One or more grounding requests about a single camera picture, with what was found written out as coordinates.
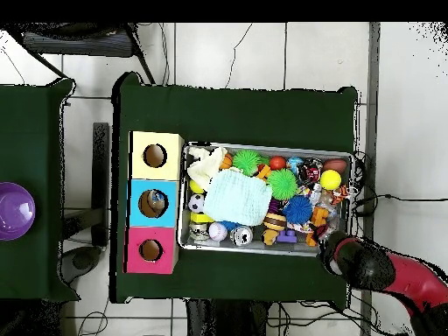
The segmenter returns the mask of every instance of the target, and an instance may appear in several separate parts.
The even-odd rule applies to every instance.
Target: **white cloth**
[[[192,147],[188,153],[198,160],[194,161],[186,169],[186,172],[203,190],[207,191],[212,177],[220,170],[220,165],[228,150],[218,147],[210,154],[205,148]]]

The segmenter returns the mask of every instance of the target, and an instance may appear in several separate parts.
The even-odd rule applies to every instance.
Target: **orange ball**
[[[226,156],[224,156],[224,159],[220,163],[220,169],[228,169],[230,166],[232,166],[232,156],[226,153]]]

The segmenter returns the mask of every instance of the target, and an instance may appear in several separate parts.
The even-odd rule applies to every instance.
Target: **metal tray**
[[[178,231],[177,239],[178,244],[183,249],[201,249],[201,250],[213,250],[213,251],[228,251],[228,252],[242,252],[242,253],[255,253],[255,254],[272,254],[272,255],[290,255],[290,256],[315,256],[319,253],[319,247],[310,247],[305,243],[305,234],[297,233],[297,243],[274,243],[272,246],[265,246],[262,242],[262,233],[264,225],[253,227],[254,239],[246,247],[236,247],[228,238],[216,242],[212,240],[195,241],[189,235],[190,225],[190,210],[188,209],[188,200],[193,195],[188,186],[189,177],[186,173],[186,169],[193,162],[193,157],[188,154],[190,147],[202,147],[208,150],[213,150],[216,147],[224,147],[227,151],[234,155],[238,150],[254,150],[260,153],[262,156],[283,156],[284,158],[300,157],[300,158],[319,158],[323,161],[330,158],[344,158],[347,161],[347,168],[344,174],[341,175],[342,182],[349,186],[353,185],[354,180],[354,157],[350,153],[334,152],[324,150],[299,150],[291,148],[277,148],[277,147],[259,147],[251,145],[239,145],[239,144],[225,144],[225,143],[198,143],[190,142],[184,145],[182,150],[181,161],[181,180],[180,180],[180,195],[179,195],[179,213],[178,213]],[[338,230],[349,231],[350,230],[350,212],[351,202],[349,199],[343,200],[337,205],[337,211],[339,215]]]

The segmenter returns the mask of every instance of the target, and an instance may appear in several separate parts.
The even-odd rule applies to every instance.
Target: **yellow ball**
[[[338,188],[341,181],[340,174],[335,170],[325,170],[320,176],[320,185],[328,191]]]
[[[204,190],[198,185],[198,183],[196,183],[194,180],[190,180],[190,189],[194,192],[194,193],[204,193]]]

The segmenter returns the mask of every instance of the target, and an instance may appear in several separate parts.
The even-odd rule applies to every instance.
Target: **pink box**
[[[140,255],[140,245],[146,240],[156,240],[163,253],[155,262],[149,262]],[[178,260],[179,248],[176,243],[176,229],[171,227],[130,227],[126,273],[155,273],[170,275]]]

